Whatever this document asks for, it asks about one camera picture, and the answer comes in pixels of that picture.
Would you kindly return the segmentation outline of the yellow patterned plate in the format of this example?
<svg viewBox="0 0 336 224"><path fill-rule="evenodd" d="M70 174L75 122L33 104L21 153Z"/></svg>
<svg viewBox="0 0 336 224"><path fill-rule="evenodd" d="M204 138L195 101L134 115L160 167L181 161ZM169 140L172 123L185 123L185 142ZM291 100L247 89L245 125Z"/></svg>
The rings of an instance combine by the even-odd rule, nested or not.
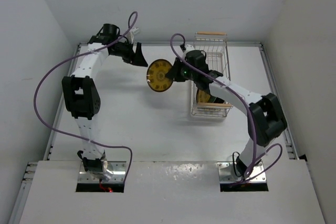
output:
<svg viewBox="0 0 336 224"><path fill-rule="evenodd" d="M202 90L197 90L196 92L196 102L197 103L209 103L211 95Z"/></svg>
<svg viewBox="0 0 336 224"><path fill-rule="evenodd" d="M149 65L146 81L151 90L165 92L172 86L173 81L165 76L171 68L171 63L165 59L157 59Z"/></svg>

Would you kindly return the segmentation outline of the black plate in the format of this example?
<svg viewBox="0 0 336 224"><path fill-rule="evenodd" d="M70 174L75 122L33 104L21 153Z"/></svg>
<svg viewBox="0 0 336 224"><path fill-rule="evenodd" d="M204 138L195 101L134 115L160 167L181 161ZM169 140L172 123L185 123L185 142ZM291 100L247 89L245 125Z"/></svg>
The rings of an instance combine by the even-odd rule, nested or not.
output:
<svg viewBox="0 0 336 224"><path fill-rule="evenodd" d="M225 103L225 100L216 97L213 103L224 104L224 103Z"/></svg>

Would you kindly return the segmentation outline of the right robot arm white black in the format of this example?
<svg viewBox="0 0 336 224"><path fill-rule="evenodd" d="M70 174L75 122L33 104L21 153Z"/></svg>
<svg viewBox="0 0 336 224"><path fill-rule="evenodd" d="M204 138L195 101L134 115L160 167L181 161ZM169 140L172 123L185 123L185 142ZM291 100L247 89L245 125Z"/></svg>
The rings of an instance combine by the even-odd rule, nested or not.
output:
<svg viewBox="0 0 336 224"><path fill-rule="evenodd" d="M287 128L287 120L278 97L249 91L211 70L202 50L187 50L176 57L166 78L175 82L193 81L199 90L233 105L247 116L249 140L236 159L236 171L248 177L266 147Z"/></svg>

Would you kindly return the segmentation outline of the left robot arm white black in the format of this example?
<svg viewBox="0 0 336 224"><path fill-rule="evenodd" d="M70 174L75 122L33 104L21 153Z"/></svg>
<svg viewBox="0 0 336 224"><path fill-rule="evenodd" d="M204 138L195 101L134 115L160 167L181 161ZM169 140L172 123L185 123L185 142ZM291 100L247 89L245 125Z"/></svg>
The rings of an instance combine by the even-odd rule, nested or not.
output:
<svg viewBox="0 0 336 224"><path fill-rule="evenodd" d="M96 144L98 137L98 118L101 99L94 80L109 56L121 57L123 62L138 67L147 67L141 43L134 42L138 28L131 28L126 35L113 24L104 24L92 36L87 45L86 55L79 67L68 77L62 79L62 91L67 111L75 119L83 149L78 152L84 169L99 180L108 178L108 161L105 149Z"/></svg>

